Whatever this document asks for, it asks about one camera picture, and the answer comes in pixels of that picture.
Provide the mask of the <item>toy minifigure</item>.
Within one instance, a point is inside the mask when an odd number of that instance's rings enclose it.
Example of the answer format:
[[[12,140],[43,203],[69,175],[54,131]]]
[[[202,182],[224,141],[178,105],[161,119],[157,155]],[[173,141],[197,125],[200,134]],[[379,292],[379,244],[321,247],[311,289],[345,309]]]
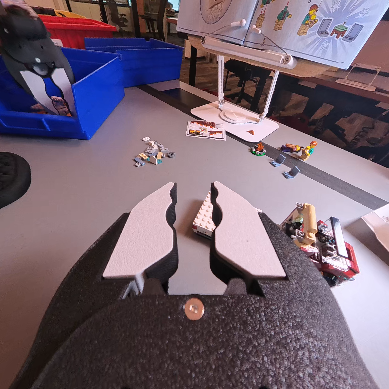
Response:
[[[299,158],[303,161],[306,161],[313,154],[316,145],[316,141],[311,141],[309,146],[301,150],[301,155],[299,156]]]

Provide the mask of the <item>white paper bag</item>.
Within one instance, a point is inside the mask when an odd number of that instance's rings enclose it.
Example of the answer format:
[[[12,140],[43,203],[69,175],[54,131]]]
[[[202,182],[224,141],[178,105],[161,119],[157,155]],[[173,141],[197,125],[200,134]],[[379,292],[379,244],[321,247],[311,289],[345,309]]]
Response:
[[[389,250],[389,205],[386,204],[362,216],[362,220],[373,231],[382,246]]]

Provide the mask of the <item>black wrist rest pad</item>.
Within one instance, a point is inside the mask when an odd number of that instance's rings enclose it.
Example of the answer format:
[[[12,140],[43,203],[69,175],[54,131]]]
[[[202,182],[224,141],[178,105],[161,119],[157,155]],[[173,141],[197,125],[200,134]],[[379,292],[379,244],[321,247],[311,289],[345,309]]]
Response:
[[[0,208],[22,197],[30,184],[29,163],[20,155],[0,152]]]

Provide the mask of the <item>red storage bin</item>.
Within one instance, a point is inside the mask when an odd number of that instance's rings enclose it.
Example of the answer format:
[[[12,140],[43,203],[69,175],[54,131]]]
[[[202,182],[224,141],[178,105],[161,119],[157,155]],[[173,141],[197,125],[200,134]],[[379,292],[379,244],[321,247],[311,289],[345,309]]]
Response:
[[[64,47],[85,49],[84,38],[112,38],[115,26],[87,18],[39,15],[51,35],[61,40]]]

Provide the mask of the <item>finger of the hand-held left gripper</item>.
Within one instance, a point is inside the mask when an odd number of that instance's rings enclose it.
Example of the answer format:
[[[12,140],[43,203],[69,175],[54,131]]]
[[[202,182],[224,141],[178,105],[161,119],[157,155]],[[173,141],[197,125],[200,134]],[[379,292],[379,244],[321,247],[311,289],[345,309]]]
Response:
[[[53,101],[46,92],[46,85],[43,78],[31,71],[20,71],[20,74],[35,100],[41,104],[47,112],[58,115],[58,111],[53,105]]]
[[[70,114],[75,117],[75,103],[71,82],[64,68],[55,68],[51,73],[51,80],[60,89]]]

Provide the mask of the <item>white book stand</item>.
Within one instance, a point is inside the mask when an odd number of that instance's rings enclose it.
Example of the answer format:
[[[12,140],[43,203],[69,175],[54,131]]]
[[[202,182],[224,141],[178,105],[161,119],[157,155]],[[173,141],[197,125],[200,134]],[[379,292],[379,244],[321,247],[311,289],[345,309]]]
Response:
[[[211,33],[201,33],[201,36],[201,38],[193,40],[194,36],[189,35],[189,41],[195,48],[207,49],[207,51],[217,54],[218,100],[191,109],[191,114],[205,121],[222,123],[226,132],[249,143],[258,143],[279,127],[277,122],[266,118],[279,72],[304,78],[313,77],[329,69],[327,65],[295,59],[288,53],[259,50],[228,43],[212,37]],[[248,111],[225,100],[223,92],[225,56],[274,71],[262,114]],[[255,135],[247,133],[247,130],[253,130]]]

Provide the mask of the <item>sticker sheet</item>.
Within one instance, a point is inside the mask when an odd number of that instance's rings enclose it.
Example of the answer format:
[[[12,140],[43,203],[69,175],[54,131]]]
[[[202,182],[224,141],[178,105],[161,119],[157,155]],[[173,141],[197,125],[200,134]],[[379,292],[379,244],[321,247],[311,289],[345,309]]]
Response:
[[[191,120],[188,121],[187,124],[186,136],[202,139],[226,140],[226,131],[222,123]]]

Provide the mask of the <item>black office chair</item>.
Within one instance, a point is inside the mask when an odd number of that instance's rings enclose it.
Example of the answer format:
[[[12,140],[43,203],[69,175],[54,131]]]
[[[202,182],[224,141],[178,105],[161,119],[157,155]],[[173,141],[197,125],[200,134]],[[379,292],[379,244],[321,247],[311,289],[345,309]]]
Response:
[[[228,75],[231,72],[233,75],[239,78],[238,87],[241,88],[240,92],[225,95],[226,98],[237,98],[236,104],[239,104],[242,100],[246,100],[250,103],[250,110],[256,111],[258,104],[265,87],[266,80],[271,71],[259,66],[253,66],[242,61],[230,59],[226,61],[224,67],[227,70],[226,79],[224,83],[224,90],[227,91]],[[251,97],[245,92],[245,85],[247,81],[253,81],[256,83],[254,96]]]

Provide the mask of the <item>grey desk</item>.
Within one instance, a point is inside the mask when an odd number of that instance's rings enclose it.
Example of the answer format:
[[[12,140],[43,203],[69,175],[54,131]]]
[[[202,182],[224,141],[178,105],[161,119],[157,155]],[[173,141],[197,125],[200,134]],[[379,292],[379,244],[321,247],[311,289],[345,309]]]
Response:
[[[388,388],[388,252],[373,242],[361,219],[371,209],[300,173],[285,179],[238,140],[186,136],[189,115],[147,91],[125,97],[87,141],[1,136],[1,150],[30,164],[26,194],[1,209],[1,388],[23,365],[41,319],[62,280],[84,252],[124,213],[168,182],[177,183],[179,265],[171,294],[222,294],[226,285],[209,268],[210,242],[192,221],[220,181],[280,223],[296,202],[317,217],[338,217],[361,273],[331,288],[355,344],[380,388]],[[136,168],[133,158],[149,136],[176,153],[159,166]]]

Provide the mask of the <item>printed bag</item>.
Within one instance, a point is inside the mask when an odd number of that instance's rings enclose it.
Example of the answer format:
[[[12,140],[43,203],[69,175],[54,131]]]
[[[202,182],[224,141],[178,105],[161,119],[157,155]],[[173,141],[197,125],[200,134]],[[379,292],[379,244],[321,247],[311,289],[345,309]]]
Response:
[[[66,101],[63,100],[59,96],[51,96],[51,100],[53,102],[55,110],[58,112],[60,116],[67,116],[67,117],[72,117],[67,105]],[[36,103],[30,107],[30,110],[33,113],[37,114],[50,114],[48,111],[46,111],[46,108],[42,106],[39,103]]]

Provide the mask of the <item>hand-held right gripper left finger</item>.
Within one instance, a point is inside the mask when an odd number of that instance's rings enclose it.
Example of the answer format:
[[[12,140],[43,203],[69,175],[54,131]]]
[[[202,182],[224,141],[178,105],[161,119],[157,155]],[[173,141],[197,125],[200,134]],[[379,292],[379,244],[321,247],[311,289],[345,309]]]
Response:
[[[168,182],[131,210],[103,279],[133,279],[138,293],[144,293],[147,279],[157,279],[167,294],[178,268],[176,203],[177,184]]]

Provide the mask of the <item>pile of small toy bricks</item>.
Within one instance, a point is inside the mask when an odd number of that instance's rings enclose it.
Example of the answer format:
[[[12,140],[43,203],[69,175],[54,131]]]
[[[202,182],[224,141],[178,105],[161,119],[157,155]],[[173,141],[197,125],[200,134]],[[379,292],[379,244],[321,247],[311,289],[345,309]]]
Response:
[[[143,167],[147,164],[159,166],[163,163],[164,159],[173,159],[176,157],[176,153],[169,150],[162,143],[157,140],[153,140],[149,136],[143,137],[144,151],[139,153],[133,158],[133,166],[136,168]]]

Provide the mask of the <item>yellow storage bin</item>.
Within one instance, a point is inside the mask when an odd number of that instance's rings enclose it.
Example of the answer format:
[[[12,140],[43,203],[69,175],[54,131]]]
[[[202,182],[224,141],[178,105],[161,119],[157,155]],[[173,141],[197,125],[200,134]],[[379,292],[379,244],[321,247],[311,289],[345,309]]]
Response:
[[[78,18],[78,19],[86,19],[85,16],[82,16],[80,14],[74,13],[74,12],[69,12],[69,11],[64,11],[64,10],[54,10],[55,15],[58,17],[68,17],[68,18]]]

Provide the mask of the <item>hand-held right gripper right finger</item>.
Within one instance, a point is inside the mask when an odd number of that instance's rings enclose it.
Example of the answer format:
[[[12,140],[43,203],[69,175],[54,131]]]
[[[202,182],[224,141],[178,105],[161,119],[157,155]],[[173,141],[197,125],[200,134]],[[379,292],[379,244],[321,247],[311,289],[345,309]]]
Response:
[[[221,182],[211,183],[212,221],[210,268],[228,284],[241,279],[247,290],[259,290],[260,279],[286,279],[285,270],[260,218],[250,202]]]

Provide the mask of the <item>wooden table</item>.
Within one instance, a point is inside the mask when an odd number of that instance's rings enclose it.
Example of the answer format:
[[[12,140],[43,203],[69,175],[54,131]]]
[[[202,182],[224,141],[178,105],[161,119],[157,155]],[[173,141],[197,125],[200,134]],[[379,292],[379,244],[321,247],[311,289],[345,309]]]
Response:
[[[351,93],[353,95],[362,96],[364,98],[369,98],[378,102],[389,103],[389,95],[388,93],[381,93],[379,91],[369,91],[357,88],[352,85],[344,85],[337,82],[337,77],[334,76],[334,72],[328,72],[326,74],[318,74],[313,77],[304,77],[300,80],[307,81],[312,84],[326,86],[335,90],[344,91],[347,93]]]

